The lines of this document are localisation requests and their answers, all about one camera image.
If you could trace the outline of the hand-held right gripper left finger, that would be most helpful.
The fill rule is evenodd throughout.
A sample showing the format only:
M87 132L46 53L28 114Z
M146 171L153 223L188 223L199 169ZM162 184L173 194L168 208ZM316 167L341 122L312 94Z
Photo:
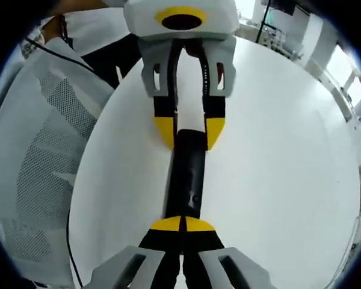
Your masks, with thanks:
M156 221L146 237L158 249L127 246L93 270L90 288L150 288L165 255L165 245L160 244L153 232L179 232L181 217Z

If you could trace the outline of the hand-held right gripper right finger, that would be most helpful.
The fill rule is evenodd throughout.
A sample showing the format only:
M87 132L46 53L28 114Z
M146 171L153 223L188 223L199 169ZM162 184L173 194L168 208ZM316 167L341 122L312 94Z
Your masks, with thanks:
M198 256L189 268L202 273L212 288L274 288L268 271L235 247L225 247L208 222L185 217L184 257Z

